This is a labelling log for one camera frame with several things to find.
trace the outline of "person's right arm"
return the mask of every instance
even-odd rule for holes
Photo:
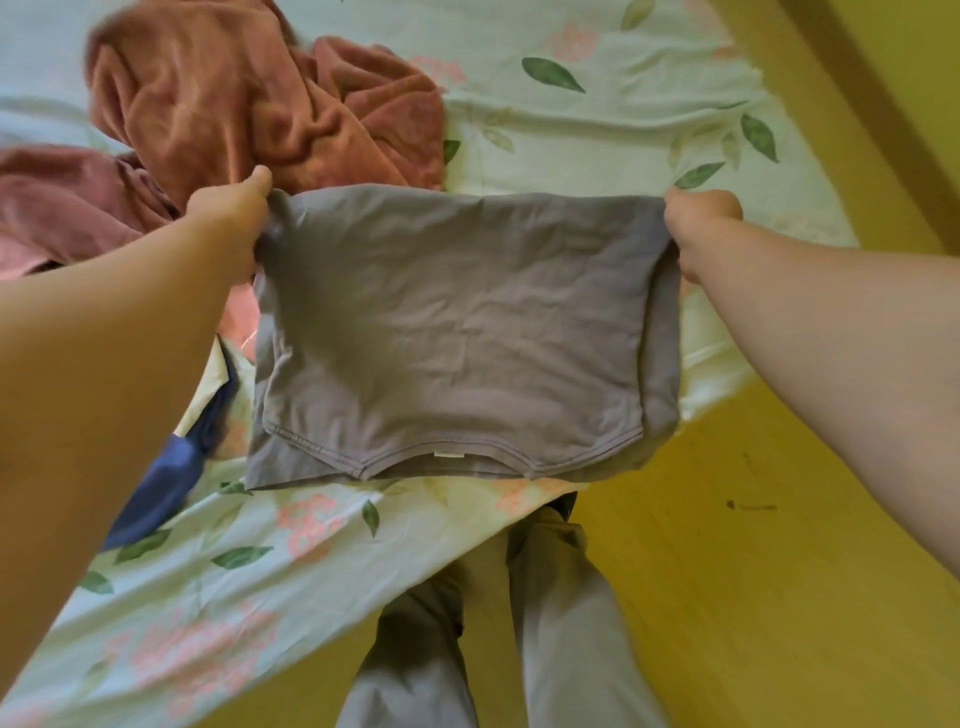
[[[667,195],[684,275],[760,376],[960,575],[960,260],[840,250]]]

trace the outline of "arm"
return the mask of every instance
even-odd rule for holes
[[[0,696],[189,403],[270,187],[258,168],[114,253],[0,287]]]
[[[960,260],[826,248],[667,196],[684,275],[760,376],[960,574]]]

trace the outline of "person's left arm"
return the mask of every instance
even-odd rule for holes
[[[114,253],[0,286],[0,698],[190,402],[271,185],[258,167]]]

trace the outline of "blue cloth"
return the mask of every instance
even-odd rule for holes
[[[110,528],[101,550],[133,544],[149,536],[173,516],[204,472],[204,461],[220,444],[224,419],[239,388],[236,369],[224,349],[227,381],[204,408],[186,437],[170,435],[160,456],[136,486],[133,496]]]

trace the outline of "gray t-shirt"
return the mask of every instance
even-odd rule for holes
[[[583,482],[678,421],[663,200],[274,193],[248,487],[469,474]]]

